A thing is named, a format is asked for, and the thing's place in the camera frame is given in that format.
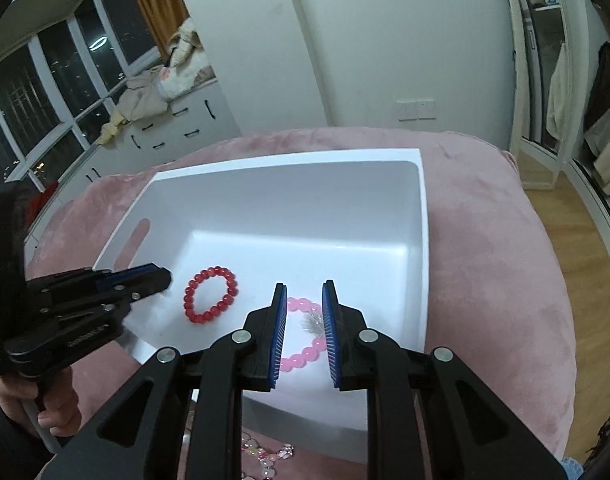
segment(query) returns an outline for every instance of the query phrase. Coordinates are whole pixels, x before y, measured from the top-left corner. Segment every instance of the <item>red object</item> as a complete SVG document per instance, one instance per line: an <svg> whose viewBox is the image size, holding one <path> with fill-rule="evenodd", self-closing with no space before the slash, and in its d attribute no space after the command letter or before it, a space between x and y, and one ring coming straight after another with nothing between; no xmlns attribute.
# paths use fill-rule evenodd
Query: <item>red object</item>
<svg viewBox="0 0 610 480"><path fill-rule="evenodd" d="M213 276L223 276L227 281L227 294L214 306L210 307L203 314L196 314L194 311L194 293L198 286L212 278ZM234 303L234 296L238 294L238 282L234 279L235 275L227 267L210 267L209 269L203 269L201 272L196 274L192 280L189 280L187 288L185 289L185 295L183 299L183 307L185 310L185 316L192 323L203 324L210 322L220 316L220 314L226 311L232 303Z"/></svg>
<svg viewBox="0 0 610 480"><path fill-rule="evenodd" d="M45 188L45 191L43 191L42 193L38 193L37 196L35 196L34 198L32 198L29 201L29 204L27 206L27 227L28 228L31 227L31 225L34 223L34 220L36 218L38 218L38 215L42 211L42 208L44 208L47 205L47 202L50 201L50 198L52 197L52 195L54 193L56 193L57 187L58 187L58 182L52 182Z"/></svg>

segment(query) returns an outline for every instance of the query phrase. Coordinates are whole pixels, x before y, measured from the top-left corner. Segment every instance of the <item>metal rivet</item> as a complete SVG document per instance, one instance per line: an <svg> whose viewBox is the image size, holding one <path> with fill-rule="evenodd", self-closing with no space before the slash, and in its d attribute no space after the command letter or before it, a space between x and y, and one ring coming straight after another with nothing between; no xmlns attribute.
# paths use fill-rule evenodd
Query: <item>metal rivet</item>
<svg viewBox="0 0 610 480"><path fill-rule="evenodd" d="M163 348L156 354L156 359L162 363L168 363L176 358L176 350L173 348Z"/></svg>
<svg viewBox="0 0 610 480"><path fill-rule="evenodd" d="M378 332L372 330L371 328L367 328L365 330L361 330L358 337L360 337L360 340L365 343L373 343L378 341Z"/></svg>
<svg viewBox="0 0 610 480"><path fill-rule="evenodd" d="M434 350L434 357L437 358L438 361L448 363L454 358L454 352L452 352L449 348L441 346L440 348Z"/></svg>
<svg viewBox="0 0 610 480"><path fill-rule="evenodd" d="M252 338L252 335L247 330L236 330L231 335L232 341L234 343L246 343Z"/></svg>

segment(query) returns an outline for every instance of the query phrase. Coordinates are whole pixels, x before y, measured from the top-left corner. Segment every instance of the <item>red beaded bracelet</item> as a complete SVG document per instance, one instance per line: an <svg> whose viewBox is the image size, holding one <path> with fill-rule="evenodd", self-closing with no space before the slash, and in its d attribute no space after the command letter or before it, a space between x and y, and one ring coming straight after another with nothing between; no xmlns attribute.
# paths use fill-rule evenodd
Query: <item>red beaded bracelet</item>
<svg viewBox="0 0 610 480"><path fill-rule="evenodd" d="M216 305L207 309L202 314L196 314L194 312L194 294L196 293L196 289L202 282L212 278L213 276L222 276L227 280L227 293ZM185 289L185 295L183 298L185 316L187 316L192 323L204 324L213 321L215 318L220 316L221 312L226 311L229 305L234 303L234 297L237 295L238 282L236 281L236 275L231 272L231 270L227 269L227 267L221 266L203 269L191 280L189 280L187 288Z"/></svg>

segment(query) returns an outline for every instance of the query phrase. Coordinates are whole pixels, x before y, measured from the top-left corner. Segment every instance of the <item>white plastic bin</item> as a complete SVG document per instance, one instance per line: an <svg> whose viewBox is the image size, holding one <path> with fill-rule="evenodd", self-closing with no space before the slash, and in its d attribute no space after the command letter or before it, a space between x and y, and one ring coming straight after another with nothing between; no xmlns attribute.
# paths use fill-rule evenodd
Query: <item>white plastic bin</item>
<svg viewBox="0 0 610 480"><path fill-rule="evenodd" d="M135 303L125 319L138 338L130 351L140 362L161 346L182 353L209 347L242 327L249 311L266 306L277 282L289 296L320 304L329 279L339 301L360 309L368 326L406 348L424 349L428 227L418 150L294 153L159 173L116 228L97 268L115 268L143 219L149 232L130 266L153 262L171 270L173 282ZM182 307L184 288L213 266L232 270L240 293L217 320L192 324ZM204 282L196 310L214 304L225 288L221 278ZM288 313L283 357L311 345L303 316ZM309 422L366 429L365 393L333 389L326 352L281 373L271 393L245 395Z"/></svg>

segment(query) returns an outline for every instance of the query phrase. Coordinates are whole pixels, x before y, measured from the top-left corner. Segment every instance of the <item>window frame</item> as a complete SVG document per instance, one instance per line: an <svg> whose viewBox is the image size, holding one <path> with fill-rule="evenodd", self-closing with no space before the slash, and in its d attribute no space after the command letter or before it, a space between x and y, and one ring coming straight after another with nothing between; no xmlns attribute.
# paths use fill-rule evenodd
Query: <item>window frame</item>
<svg viewBox="0 0 610 480"><path fill-rule="evenodd" d="M118 82L118 84L116 84L112 88L107 88L104 81L102 80L95 63L92 60L92 56L89 53L78 20L76 20L76 17L74 15L76 8L78 8L80 2L76 4L76 7L72 10L70 15L67 16L63 21L66 21L67 23L67 28L72 37L72 40L74 41L74 46L78 51L78 55L82 60L85 71L90 77L94 89L98 93L99 97L96 101L93 102L93 104L91 104L88 108L80 112L78 115L74 116L69 110L69 107L67 107L67 104L63 99L60 89L56 84L56 80L54 79L53 74L51 73L42 46L40 45L40 39L38 38L38 34L41 31L45 30L45 28L48 28L51 25L54 25L54 23L50 23L50 25L48 25L47 27L44 27L41 30L37 30L36 33L32 35L32 37L29 38L28 41L18 44L13 50L10 50L4 56L1 56L0 61L5 59L5 57L9 56L10 54L14 53L18 48L22 48L25 45L29 48L30 55L32 57L32 63L34 64L34 67L38 74L38 78L40 79L40 82L44 88L45 94L47 94L47 98L50 100L51 106L53 107L58 119L60 120L60 124L54 127L45 137L43 137L27 155L23 155L0 109L0 127L5 135L5 139L9 143L11 150L14 152L19 161L19 163L12 170L7 179L5 179L6 182L12 180L22 180L25 176L28 175L34 185L37 187L37 189L41 192L44 191L45 187L43 186L40 179L38 179L38 177L32 171L34 165L41 158L43 158L43 156L64 135L66 135L71 130L74 136L76 137L76 140L80 143L83 149L83 153L70 165L69 168L72 168L76 164L76 162L81 157L84 157L85 153L92 147L86 137L83 135L80 127L78 126L78 121L83 119L87 114L92 112L99 105L104 105L105 109L107 110L107 113L111 115L115 108L114 101L112 100L111 95L114 94L114 92L117 91L121 86L124 86L128 78L135 76L136 74L140 73L147 67L152 66L162 58L158 47L153 46L137 60L135 60L131 64L128 63L127 59L125 58L124 52L120 47L120 42L118 41L118 38L114 33L114 28L112 27L102 0L92 1L94 3L94 6L96 7L96 12L100 17L102 26L105 29L105 33L107 34L107 41L109 41L112 46L112 49L114 50L114 53L118 59L118 63L120 64L120 68L125 74L125 78L122 81ZM64 179L68 178L69 174L69 169L65 170L63 174L58 178L58 182L62 182Z"/></svg>

